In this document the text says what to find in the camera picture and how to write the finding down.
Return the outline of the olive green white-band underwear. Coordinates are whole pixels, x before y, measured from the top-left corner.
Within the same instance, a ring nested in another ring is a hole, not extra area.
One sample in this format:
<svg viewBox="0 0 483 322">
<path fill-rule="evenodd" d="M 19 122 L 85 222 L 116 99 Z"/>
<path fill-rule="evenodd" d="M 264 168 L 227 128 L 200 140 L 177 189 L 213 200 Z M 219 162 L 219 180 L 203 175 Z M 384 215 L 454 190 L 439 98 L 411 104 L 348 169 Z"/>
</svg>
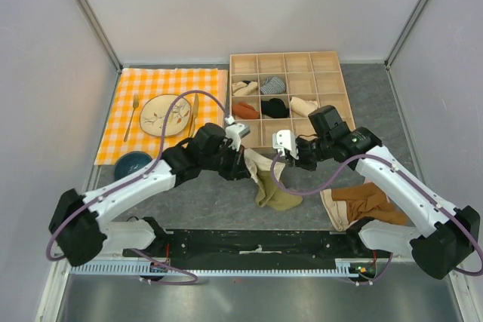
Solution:
<svg viewBox="0 0 483 322">
<path fill-rule="evenodd" d="M 273 210 L 285 211 L 302 203 L 303 198 L 301 196 L 281 190 L 273 181 L 272 159 L 262 156 L 253 149 L 245 149 L 244 158 L 251 178 L 259 188 L 255 197 L 259 207 L 271 207 Z"/>
</svg>

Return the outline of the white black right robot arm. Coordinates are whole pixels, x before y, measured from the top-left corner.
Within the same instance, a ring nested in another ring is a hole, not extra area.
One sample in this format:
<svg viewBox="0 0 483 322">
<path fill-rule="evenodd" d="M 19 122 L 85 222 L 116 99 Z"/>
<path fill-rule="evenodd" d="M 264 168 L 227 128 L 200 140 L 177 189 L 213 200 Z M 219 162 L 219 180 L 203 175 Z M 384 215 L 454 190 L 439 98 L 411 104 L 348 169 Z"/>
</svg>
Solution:
<svg viewBox="0 0 483 322">
<path fill-rule="evenodd" d="M 363 217 L 345 240 L 351 255 L 385 250 L 412 258 L 430 277 L 441 280 L 472 253 L 482 254 L 476 210 L 470 206 L 460 209 L 437 196 L 370 130 L 350 130 L 334 106 L 316 109 L 309 114 L 309 121 L 315 131 L 311 140 L 280 130 L 272 137 L 274 148 L 294 166 L 306 170 L 315 170 L 325 160 L 350 167 L 381 189 L 413 223 L 402 226 Z"/>
</svg>

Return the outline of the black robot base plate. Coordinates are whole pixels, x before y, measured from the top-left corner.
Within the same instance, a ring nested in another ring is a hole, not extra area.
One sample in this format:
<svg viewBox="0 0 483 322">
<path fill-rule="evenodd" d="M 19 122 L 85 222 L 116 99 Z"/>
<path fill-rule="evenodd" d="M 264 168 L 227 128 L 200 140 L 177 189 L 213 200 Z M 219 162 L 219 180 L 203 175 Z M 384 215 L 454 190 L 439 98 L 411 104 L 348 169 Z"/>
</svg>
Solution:
<svg viewBox="0 0 483 322">
<path fill-rule="evenodd" d="M 345 233 L 282 230 L 174 229 L 144 251 L 191 270 L 329 269 L 336 259 L 387 258 Z"/>
</svg>

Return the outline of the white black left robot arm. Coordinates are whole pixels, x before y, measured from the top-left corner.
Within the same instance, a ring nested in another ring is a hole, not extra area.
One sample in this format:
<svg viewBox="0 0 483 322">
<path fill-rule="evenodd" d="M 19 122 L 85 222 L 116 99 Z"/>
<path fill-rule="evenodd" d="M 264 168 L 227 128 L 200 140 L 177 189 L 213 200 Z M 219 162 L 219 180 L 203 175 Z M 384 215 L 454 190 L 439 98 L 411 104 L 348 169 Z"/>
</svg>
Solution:
<svg viewBox="0 0 483 322">
<path fill-rule="evenodd" d="M 207 123 L 194 137 L 163 151 L 158 160 L 100 189 L 80 195 L 70 189 L 60 200 L 49 224 L 51 244 L 56 244 L 73 267 L 100 254 L 138 249 L 148 256 L 165 250 L 165 237 L 142 219 L 129 224 L 115 218 L 146 199 L 195 179 L 203 170 L 226 180 L 250 176 L 244 160 L 242 138 L 250 129 L 242 123 L 227 128 Z"/>
</svg>

